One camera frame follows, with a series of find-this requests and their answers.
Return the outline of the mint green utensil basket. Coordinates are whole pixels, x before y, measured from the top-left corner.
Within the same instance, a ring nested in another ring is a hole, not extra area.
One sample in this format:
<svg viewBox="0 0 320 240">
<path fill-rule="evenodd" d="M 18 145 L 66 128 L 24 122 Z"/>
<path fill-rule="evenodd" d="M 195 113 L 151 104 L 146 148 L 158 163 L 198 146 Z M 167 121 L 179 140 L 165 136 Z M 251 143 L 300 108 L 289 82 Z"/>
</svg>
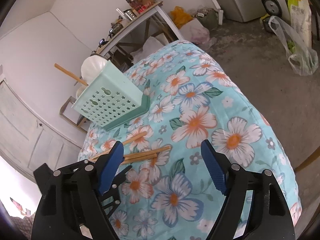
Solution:
<svg viewBox="0 0 320 240">
<path fill-rule="evenodd" d="M 149 107 L 150 98 L 112 62 L 107 61 L 72 109 L 109 131 L 145 114 Z"/>
</svg>

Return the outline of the floral blue tablecloth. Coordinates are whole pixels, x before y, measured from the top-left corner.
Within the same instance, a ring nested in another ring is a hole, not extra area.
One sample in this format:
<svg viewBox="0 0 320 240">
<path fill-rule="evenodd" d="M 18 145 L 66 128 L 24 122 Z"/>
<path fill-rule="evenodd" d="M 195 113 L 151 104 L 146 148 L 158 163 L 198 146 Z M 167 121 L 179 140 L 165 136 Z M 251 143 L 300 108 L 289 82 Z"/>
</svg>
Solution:
<svg viewBox="0 0 320 240">
<path fill-rule="evenodd" d="M 280 141 L 210 55 L 176 41 L 125 74 L 150 97 L 149 111 L 110 131 L 91 124 L 79 153 L 91 159 L 116 141 L 129 141 L 127 154 L 161 150 L 134 163 L 120 186 L 121 203 L 110 219 L 120 239 L 207 237 L 224 196 L 202 159 L 203 140 L 246 170 L 271 170 L 298 222 L 298 185 Z"/>
</svg>

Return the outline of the clear plastic bag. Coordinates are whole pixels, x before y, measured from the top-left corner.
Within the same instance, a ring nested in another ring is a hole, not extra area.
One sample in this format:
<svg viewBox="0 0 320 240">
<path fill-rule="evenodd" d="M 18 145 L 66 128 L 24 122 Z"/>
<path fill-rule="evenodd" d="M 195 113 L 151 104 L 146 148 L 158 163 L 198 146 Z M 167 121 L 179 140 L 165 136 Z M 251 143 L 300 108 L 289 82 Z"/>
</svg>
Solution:
<svg viewBox="0 0 320 240">
<path fill-rule="evenodd" d="M 313 75 L 319 66 L 317 52 L 309 48 L 295 29 L 278 16 L 271 16 L 268 25 L 283 45 L 294 72 L 300 76 Z"/>
</svg>

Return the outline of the white door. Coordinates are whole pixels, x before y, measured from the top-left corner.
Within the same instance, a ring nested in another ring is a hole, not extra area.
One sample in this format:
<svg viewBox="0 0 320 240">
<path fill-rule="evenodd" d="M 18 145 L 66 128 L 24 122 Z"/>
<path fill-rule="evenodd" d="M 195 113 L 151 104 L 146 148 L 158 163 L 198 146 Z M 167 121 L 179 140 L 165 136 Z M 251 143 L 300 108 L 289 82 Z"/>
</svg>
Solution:
<svg viewBox="0 0 320 240">
<path fill-rule="evenodd" d="M 76 163 L 80 147 L 47 126 L 1 81 L 1 157 L 25 178 L 46 163 L 51 170 Z"/>
</svg>

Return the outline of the wooden chopstick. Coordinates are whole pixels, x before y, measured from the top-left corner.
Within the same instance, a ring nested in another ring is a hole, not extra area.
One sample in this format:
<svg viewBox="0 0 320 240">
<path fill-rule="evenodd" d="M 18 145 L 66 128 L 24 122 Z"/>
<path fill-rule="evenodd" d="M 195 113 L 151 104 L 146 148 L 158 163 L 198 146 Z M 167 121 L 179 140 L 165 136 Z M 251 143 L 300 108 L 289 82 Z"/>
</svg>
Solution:
<svg viewBox="0 0 320 240">
<path fill-rule="evenodd" d="M 131 143 L 131 142 L 133 142 L 133 141 L 141 138 L 141 137 L 144 137 L 145 135 L 147 135 L 147 132 L 138 133 L 137 135 L 133 136 L 132 138 L 124 141 L 124 142 L 123 142 L 123 145 L 125 146 L 125 145 L 127 145 L 127 144 L 129 144 L 129 143 Z M 94 161 L 94 160 L 98 159 L 100 156 L 105 155 L 105 154 L 108 154 L 110 151 L 111 151 L 111 150 L 107 150 L 107 151 L 105 151 L 105 152 L 99 153 L 99 154 L 96 155 L 95 157 L 90 158 L 89 161 Z"/>
<path fill-rule="evenodd" d="M 165 146 L 165 147 L 161 147 L 161 148 L 158 148 L 158 149 L 155 149 L 155 150 L 146 151 L 146 152 L 132 153 L 132 154 L 125 155 L 124 156 L 124 160 L 125 159 L 137 158 L 137 157 L 141 157 L 141 156 L 148 155 L 148 154 L 153 154 L 153 153 L 157 153 L 158 154 L 160 152 L 167 151 L 167 150 L 170 150 L 170 149 L 171 149 L 171 146 Z"/>
<path fill-rule="evenodd" d="M 64 74 L 66 74 L 67 76 L 73 78 L 73 79 L 76 80 L 78 83 L 81 83 L 82 85 L 84 85 L 84 86 L 86 86 L 86 87 L 88 86 L 88 84 L 87 84 L 84 80 L 80 79 L 80 78 L 79 78 L 78 76 L 76 76 L 74 73 L 66 70 L 66 69 L 63 68 L 63 67 L 61 67 L 59 64 L 55 63 L 55 64 L 54 64 L 54 67 L 55 67 L 56 69 L 60 70 L 61 72 L 63 72 Z"/>
<path fill-rule="evenodd" d="M 130 163 L 136 163 L 139 161 L 144 161 L 144 160 L 148 160 L 148 159 L 153 159 L 157 157 L 157 153 L 153 153 L 153 154 L 148 154 L 148 155 L 144 155 L 141 157 L 137 157 L 137 158 L 132 158 L 132 159 L 125 159 L 121 165 L 125 165 L 125 164 L 130 164 Z"/>
</svg>

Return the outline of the white rice sack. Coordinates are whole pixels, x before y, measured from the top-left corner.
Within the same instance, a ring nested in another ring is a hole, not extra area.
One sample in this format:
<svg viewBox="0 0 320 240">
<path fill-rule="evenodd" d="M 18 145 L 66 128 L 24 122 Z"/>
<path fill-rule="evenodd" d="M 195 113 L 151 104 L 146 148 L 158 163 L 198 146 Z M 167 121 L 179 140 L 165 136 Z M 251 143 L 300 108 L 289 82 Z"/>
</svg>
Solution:
<svg viewBox="0 0 320 240">
<path fill-rule="evenodd" d="M 307 47 L 312 47 L 312 13 L 309 0 L 287 0 L 291 27 L 300 35 Z"/>
</svg>

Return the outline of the yellow plastic bag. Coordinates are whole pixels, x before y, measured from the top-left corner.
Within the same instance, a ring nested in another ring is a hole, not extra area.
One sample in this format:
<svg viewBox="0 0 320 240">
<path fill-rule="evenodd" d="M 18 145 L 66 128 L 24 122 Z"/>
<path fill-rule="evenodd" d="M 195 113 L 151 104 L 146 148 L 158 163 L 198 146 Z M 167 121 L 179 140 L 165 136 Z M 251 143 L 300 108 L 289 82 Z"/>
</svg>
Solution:
<svg viewBox="0 0 320 240">
<path fill-rule="evenodd" d="M 194 18 L 185 12 L 182 7 L 176 6 L 173 11 L 170 12 L 172 21 L 178 29 L 181 29 L 185 24 L 192 21 Z"/>
</svg>

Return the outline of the wooden chair dark seat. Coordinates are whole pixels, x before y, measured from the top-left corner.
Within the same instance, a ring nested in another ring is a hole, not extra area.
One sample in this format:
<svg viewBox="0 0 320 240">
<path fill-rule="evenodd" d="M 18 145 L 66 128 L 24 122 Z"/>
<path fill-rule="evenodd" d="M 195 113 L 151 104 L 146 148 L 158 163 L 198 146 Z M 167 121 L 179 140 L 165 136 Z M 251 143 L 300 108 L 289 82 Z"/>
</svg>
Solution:
<svg viewBox="0 0 320 240">
<path fill-rule="evenodd" d="M 87 132 L 89 121 L 73 109 L 76 98 L 70 96 L 66 102 L 61 106 L 59 115 L 66 120 L 69 124 L 79 129 L 82 132 Z"/>
</svg>

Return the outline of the white long side table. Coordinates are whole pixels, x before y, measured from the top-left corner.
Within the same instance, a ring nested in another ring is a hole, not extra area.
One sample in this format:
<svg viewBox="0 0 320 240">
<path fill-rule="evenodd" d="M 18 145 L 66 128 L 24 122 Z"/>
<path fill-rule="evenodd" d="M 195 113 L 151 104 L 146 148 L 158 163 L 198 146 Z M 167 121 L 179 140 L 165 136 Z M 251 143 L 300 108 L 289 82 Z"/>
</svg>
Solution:
<svg viewBox="0 0 320 240">
<path fill-rule="evenodd" d="M 111 51 L 111 49 L 115 46 L 120 46 L 120 42 L 124 39 L 127 35 L 129 35 L 134 29 L 136 29 L 142 23 L 146 23 L 146 28 L 150 24 L 147 24 L 148 21 L 153 19 L 156 24 L 162 29 L 162 31 L 167 35 L 168 38 L 173 40 L 170 36 L 171 32 L 176 36 L 178 40 L 184 40 L 183 35 L 181 34 L 180 30 L 169 15 L 162 9 L 163 1 L 156 2 L 151 7 L 146 9 L 146 11 L 142 12 L 136 19 L 129 22 L 124 28 L 122 28 L 114 37 L 112 37 L 106 44 L 98 47 L 95 52 L 100 55 L 105 55 Z"/>
</svg>

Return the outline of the white plastic ladle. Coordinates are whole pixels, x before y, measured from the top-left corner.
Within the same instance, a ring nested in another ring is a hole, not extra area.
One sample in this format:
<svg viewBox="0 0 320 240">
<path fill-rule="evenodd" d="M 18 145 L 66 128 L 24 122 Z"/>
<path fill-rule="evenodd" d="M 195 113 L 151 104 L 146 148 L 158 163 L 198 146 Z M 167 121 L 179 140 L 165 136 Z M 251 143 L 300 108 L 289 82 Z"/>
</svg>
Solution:
<svg viewBox="0 0 320 240">
<path fill-rule="evenodd" d="M 107 59 L 100 55 L 92 55 L 86 58 L 81 66 L 81 77 L 90 84 L 104 69 Z"/>
</svg>

